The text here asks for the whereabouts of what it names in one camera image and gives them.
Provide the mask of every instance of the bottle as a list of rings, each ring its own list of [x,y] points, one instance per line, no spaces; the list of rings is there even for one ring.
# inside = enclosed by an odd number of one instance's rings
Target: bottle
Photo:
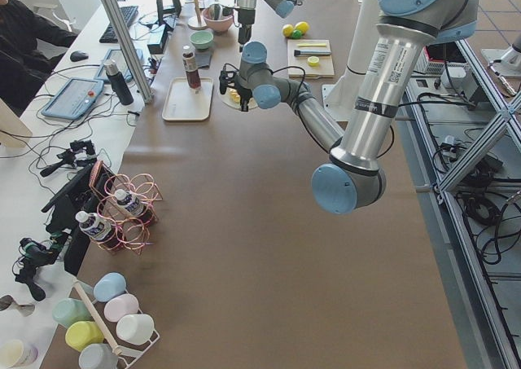
[[[108,80],[111,82],[112,90],[120,100],[121,104],[128,106],[134,101],[132,94],[130,93],[129,86],[120,69],[117,68],[116,61],[114,59],[108,59],[103,63],[105,67],[105,73],[107,74]]]
[[[185,65],[188,86],[192,90],[199,92],[201,89],[201,79],[199,77],[199,70],[197,70],[197,63],[195,62],[195,54],[190,46],[182,47],[182,62]]]
[[[76,221],[80,230],[105,249],[114,249],[123,241],[123,234],[109,219],[97,213],[87,213],[83,210],[76,213]]]
[[[150,210],[148,204],[140,200],[132,191],[125,191],[122,188],[118,188],[114,196],[116,197],[117,205],[123,213],[136,218],[144,226],[148,226],[154,222],[154,213]]]

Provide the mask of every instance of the bowl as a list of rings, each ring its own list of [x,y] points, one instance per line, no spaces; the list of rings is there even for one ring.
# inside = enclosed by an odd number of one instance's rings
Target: bowl
[[[221,16],[219,20],[214,20],[209,16],[210,7],[201,12],[204,23],[216,33],[225,33],[234,23],[234,15]]]
[[[213,42],[213,34],[209,31],[197,31],[190,35],[190,42],[198,50],[208,49]]]

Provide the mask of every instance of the black tumbler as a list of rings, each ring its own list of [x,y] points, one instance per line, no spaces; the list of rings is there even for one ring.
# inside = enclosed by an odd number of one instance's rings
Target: black tumbler
[[[120,100],[121,104],[124,106],[131,104],[134,101],[134,98],[130,93],[129,86],[127,86],[120,69],[117,68],[116,61],[114,59],[108,59],[103,63],[103,66],[105,67],[107,78],[111,82],[112,90]]]

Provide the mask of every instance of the black jacket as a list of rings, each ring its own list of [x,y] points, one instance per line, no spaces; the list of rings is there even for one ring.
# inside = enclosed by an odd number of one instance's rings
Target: black jacket
[[[35,15],[20,1],[0,6],[0,98],[25,109],[54,67],[37,50],[37,38],[70,47],[76,36]]]

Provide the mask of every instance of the computer mouse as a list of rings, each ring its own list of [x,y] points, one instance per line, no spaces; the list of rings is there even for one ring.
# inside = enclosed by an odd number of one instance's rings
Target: computer mouse
[[[87,53],[85,53],[84,51],[76,50],[71,53],[70,58],[71,58],[72,62],[77,62],[77,61],[82,61],[83,59],[89,58],[89,55]]]

